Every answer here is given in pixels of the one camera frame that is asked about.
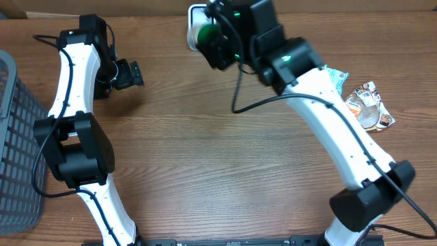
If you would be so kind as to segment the white bottle green cap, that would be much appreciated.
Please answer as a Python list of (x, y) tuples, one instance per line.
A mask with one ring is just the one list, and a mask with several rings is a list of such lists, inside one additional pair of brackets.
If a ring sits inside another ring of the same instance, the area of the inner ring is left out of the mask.
[(196, 25), (192, 30), (192, 37), (195, 46), (206, 44), (209, 41), (211, 41), (211, 39), (213, 39), (214, 36), (217, 36), (219, 34), (220, 34), (219, 26), (213, 24)]

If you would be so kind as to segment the teal wet wipes pack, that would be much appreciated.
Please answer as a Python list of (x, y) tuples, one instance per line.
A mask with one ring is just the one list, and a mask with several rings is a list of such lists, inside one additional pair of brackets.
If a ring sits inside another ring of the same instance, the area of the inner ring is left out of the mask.
[(324, 69), (329, 73), (332, 84), (337, 90), (337, 93), (341, 96), (343, 91), (343, 84), (346, 82), (346, 79), (349, 77), (349, 73), (342, 72), (334, 68), (329, 68), (327, 65), (324, 66)]

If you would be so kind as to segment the orange tissue pack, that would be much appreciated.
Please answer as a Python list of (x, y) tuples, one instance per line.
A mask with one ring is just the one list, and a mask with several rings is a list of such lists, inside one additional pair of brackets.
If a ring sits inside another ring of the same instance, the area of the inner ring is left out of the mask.
[(360, 115), (360, 113), (361, 113), (361, 110), (362, 110), (363, 106), (360, 105), (360, 104), (357, 103), (357, 102), (352, 102), (352, 101), (349, 100), (349, 99), (347, 99), (347, 100), (345, 101), (345, 104), (346, 104), (347, 108), (352, 112), (352, 114), (354, 115), (354, 117), (355, 117), (355, 118), (358, 118), (359, 115)]

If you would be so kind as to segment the beige snack bag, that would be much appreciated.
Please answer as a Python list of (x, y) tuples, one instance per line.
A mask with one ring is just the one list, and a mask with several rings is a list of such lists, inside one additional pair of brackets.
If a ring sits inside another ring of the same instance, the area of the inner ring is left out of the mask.
[(363, 106), (357, 120), (366, 131), (382, 131), (395, 123), (373, 81), (356, 88), (344, 102), (347, 99)]

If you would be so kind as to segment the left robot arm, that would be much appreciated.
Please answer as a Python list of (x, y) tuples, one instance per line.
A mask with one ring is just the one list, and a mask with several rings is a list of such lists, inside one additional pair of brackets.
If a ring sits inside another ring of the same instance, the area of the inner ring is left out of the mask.
[(102, 245), (144, 245), (115, 187), (115, 154), (93, 115), (94, 101), (113, 90), (144, 84), (136, 61), (118, 59), (115, 35), (103, 18), (81, 15), (79, 27), (59, 36), (35, 35), (54, 46), (61, 58), (57, 94), (47, 118), (35, 121), (33, 135), (40, 147), (34, 167), (44, 159), (52, 175), (88, 207), (102, 235)]

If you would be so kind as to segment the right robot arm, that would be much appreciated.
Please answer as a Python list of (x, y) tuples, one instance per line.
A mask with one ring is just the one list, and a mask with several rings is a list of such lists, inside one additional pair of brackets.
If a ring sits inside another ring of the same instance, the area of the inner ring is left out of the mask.
[(334, 221), (321, 245), (360, 245), (376, 221), (404, 196), (415, 171), (396, 162), (365, 131), (331, 82), (323, 61), (301, 37), (287, 38), (271, 1), (211, 1), (215, 24), (195, 36), (209, 65), (246, 64), (308, 124), (333, 160), (345, 189), (330, 199)]

